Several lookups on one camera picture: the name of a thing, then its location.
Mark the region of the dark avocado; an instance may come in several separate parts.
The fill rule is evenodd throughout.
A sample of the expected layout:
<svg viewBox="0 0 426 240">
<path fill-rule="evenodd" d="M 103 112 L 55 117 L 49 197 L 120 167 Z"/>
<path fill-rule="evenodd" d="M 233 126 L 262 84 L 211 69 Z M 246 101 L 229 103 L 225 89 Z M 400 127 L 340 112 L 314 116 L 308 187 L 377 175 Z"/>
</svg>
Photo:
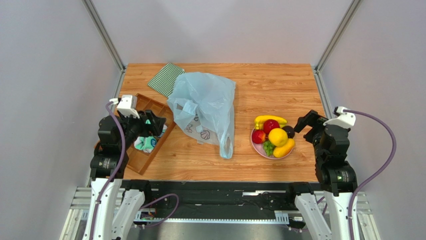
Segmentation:
<svg viewBox="0 0 426 240">
<path fill-rule="evenodd" d="M 295 130 L 290 125 L 285 125 L 285 126 L 282 127 L 282 129 L 286 132 L 287 137 L 289 139 L 293 139 L 295 137 L 295 135 L 296 135 Z"/>
</svg>

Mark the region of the yellow lemon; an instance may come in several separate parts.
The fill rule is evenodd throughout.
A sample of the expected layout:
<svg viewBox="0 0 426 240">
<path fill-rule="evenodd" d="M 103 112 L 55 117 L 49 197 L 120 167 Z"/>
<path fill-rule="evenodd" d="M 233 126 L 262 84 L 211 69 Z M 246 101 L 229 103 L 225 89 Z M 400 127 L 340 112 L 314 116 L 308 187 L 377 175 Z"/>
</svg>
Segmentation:
<svg viewBox="0 0 426 240">
<path fill-rule="evenodd" d="M 283 147 L 288 139 L 287 132 L 281 128 L 274 128 L 268 134 L 268 140 L 276 147 Z"/>
</svg>

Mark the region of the red apple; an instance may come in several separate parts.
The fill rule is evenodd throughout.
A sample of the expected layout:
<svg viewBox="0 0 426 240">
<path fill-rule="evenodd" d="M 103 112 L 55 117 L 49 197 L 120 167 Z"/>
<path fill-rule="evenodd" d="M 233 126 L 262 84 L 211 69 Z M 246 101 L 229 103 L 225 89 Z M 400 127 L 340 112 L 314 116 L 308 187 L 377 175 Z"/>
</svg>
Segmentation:
<svg viewBox="0 0 426 240">
<path fill-rule="evenodd" d="M 263 123 L 263 131 L 268 135 L 273 129 L 281 129 L 279 122 L 274 119 L 268 119 Z"/>
</svg>

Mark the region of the light blue plastic bag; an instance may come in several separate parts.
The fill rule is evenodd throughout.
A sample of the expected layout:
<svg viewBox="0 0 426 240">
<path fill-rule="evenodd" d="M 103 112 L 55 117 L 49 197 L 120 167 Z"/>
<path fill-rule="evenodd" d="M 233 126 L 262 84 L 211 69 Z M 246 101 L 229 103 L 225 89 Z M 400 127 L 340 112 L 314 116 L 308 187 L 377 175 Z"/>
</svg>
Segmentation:
<svg viewBox="0 0 426 240">
<path fill-rule="evenodd" d="M 176 125 L 200 144 L 219 146 L 224 159 L 231 159 L 234 152 L 236 86 L 219 75 L 183 73 L 167 100 Z"/>
</svg>

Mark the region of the red peach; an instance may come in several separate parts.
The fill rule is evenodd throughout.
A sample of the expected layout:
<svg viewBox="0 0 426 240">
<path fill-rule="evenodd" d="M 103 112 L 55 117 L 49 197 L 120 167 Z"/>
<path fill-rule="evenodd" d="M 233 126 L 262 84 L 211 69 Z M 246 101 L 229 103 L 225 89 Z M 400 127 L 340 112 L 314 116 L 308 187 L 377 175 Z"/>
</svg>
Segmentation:
<svg viewBox="0 0 426 240">
<path fill-rule="evenodd" d="M 254 144 L 263 144 L 267 140 L 267 134 L 261 129 L 254 129 L 251 140 Z"/>
</svg>

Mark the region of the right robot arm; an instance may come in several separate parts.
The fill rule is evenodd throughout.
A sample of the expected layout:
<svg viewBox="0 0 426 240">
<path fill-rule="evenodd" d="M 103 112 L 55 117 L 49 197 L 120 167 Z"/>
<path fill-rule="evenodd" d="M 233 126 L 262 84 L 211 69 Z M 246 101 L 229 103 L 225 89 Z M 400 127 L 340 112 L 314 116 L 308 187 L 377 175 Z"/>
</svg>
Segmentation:
<svg viewBox="0 0 426 240">
<path fill-rule="evenodd" d="M 294 127 L 296 133 L 311 127 L 304 139 L 314 149 L 315 175 L 326 200 L 330 222 L 326 222 L 309 183 L 297 182 L 290 189 L 314 240 L 358 240 L 357 176 L 346 160 L 349 131 L 356 117 L 343 106 L 336 107 L 334 114 L 335 118 L 327 119 L 311 110 L 299 117 Z"/>
</svg>

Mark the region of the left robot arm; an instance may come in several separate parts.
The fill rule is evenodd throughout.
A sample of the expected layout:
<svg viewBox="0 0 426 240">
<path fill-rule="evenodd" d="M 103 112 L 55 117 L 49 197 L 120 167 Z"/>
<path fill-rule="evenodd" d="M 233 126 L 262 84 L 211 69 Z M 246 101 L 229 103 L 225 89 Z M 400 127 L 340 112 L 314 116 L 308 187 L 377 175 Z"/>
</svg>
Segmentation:
<svg viewBox="0 0 426 240">
<path fill-rule="evenodd" d="M 91 199 L 85 240 L 125 240 L 139 208 L 152 193 L 149 181 L 131 180 L 116 207 L 129 161 L 127 150 L 138 137 L 160 136 L 167 120 L 151 110 L 137 114 L 110 114 L 99 121 L 99 142 L 90 162 Z"/>
</svg>

